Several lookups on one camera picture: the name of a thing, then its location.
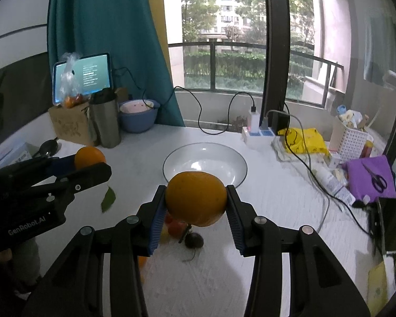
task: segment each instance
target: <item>black ladle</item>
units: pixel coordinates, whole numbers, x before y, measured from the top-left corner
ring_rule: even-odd
[[[33,155],[33,157],[37,156],[54,156],[59,148],[59,144],[57,143],[57,137],[55,139],[49,139],[41,144],[39,150]]]

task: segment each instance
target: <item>clear plastic bag of fruit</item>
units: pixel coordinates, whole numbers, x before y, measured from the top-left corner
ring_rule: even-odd
[[[60,96],[64,97],[62,105],[66,108],[72,108],[82,101],[81,89],[79,82],[75,78],[75,71],[73,70],[75,62],[80,59],[80,55],[76,52],[66,52],[62,56],[62,60],[66,60],[66,66],[60,77]]]

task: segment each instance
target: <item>teal curtain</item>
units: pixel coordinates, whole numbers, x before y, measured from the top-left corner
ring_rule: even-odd
[[[51,69],[65,52],[108,52],[113,68],[128,68],[139,89],[126,69],[113,72],[115,87],[127,87],[137,99],[146,90],[160,103],[172,93],[148,0],[50,0],[47,45]],[[157,123],[184,126],[174,94],[159,109]]]

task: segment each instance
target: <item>blue bowl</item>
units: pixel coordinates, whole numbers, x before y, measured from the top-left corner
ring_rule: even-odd
[[[147,104],[149,102],[154,103],[154,108],[144,107],[142,99],[119,103],[119,123],[122,130],[129,133],[141,133],[149,130],[154,125],[160,104],[151,99],[146,99],[145,101]],[[147,110],[135,112],[144,108],[147,108]]]

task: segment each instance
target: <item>fruit stem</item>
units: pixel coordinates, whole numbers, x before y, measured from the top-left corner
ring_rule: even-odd
[[[182,234],[182,237],[180,237],[179,239],[179,244],[183,242],[183,240],[185,239],[186,235],[189,233],[189,230],[191,230],[192,225],[188,224],[188,226],[186,227],[185,231]]]

